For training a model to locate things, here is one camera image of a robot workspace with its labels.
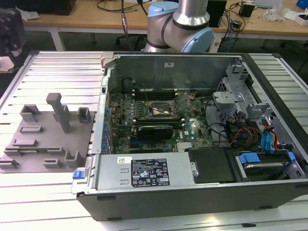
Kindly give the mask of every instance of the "black device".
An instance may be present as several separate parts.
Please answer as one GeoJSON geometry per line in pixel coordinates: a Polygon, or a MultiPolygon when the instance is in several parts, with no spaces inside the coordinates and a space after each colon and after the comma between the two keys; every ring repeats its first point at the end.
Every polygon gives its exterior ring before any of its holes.
{"type": "Polygon", "coordinates": [[[255,7],[256,7],[255,4],[242,3],[240,10],[239,10],[239,15],[242,16],[242,17],[248,17],[249,18],[255,7]]]}
{"type": "Polygon", "coordinates": [[[206,11],[210,15],[209,27],[219,27],[227,0],[208,0],[206,11]]]}
{"type": "Polygon", "coordinates": [[[231,22],[231,27],[232,28],[235,28],[235,29],[240,29],[242,26],[242,23],[240,21],[236,21],[236,20],[233,20],[231,22]]]}
{"type": "Polygon", "coordinates": [[[21,14],[16,8],[0,8],[0,57],[9,57],[15,67],[21,67],[21,48],[26,42],[21,14]]]}
{"type": "Polygon", "coordinates": [[[16,6],[29,12],[69,15],[75,3],[76,0],[0,0],[0,7],[7,9],[16,6]]]}

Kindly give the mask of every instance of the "side panel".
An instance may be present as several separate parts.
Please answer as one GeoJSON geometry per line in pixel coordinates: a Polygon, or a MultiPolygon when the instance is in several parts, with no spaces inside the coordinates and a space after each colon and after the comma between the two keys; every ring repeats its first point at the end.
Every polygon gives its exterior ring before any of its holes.
{"type": "Polygon", "coordinates": [[[276,208],[308,193],[307,184],[77,195],[97,221],[276,208]]]}

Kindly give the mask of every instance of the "blue plastic clip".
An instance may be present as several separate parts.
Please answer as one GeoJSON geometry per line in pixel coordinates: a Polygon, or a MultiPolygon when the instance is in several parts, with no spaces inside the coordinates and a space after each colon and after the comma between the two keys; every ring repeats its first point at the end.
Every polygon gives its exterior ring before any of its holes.
{"type": "Polygon", "coordinates": [[[243,153],[239,158],[242,164],[261,162],[257,153],[243,153]]]}
{"type": "Polygon", "coordinates": [[[295,155],[293,154],[293,152],[289,152],[289,153],[288,153],[288,156],[289,156],[289,158],[290,158],[290,160],[291,160],[291,163],[294,162],[294,161],[296,160],[295,155]]]}
{"type": "Polygon", "coordinates": [[[274,150],[272,150],[271,148],[271,141],[273,140],[273,134],[269,133],[268,135],[268,139],[266,141],[266,146],[265,146],[265,150],[266,151],[270,151],[270,153],[274,153],[274,150]]]}
{"type": "Polygon", "coordinates": [[[261,136],[261,147],[265,148],[265,138],[266,138],[266,132],[263,130],[262,136],[261,136]]]}
{"type": "Polygon", "coordinates": [[[80,180],[85,178],[85,171],[74,171],[73,180],[80,180]]]}

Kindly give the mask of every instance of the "power supply label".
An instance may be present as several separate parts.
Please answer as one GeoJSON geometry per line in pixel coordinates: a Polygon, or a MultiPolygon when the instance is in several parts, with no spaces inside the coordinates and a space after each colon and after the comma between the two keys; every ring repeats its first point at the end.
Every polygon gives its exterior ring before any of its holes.
{"type": "Polygon", "coordinates": [[[135,188],[170,185],[167,160],[132,160],[131,185],[135,188]]]}

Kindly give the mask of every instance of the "light blue joint cap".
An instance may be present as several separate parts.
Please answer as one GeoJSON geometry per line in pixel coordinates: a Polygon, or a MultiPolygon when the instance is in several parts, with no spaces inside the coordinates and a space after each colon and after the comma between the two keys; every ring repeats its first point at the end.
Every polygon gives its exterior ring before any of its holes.
{"type": "Polygon", "coordinates": [[[179,4],[172,1],[159,1],[152,3],[149,7],[148,17],[169,14],[178,8],[179,4]]]}
{"type": "Polygon", "coordinates": [[[210,47],[213,37],[212,29],[204,28],[185,44],[181,52],[205,52],[210,47]]]}

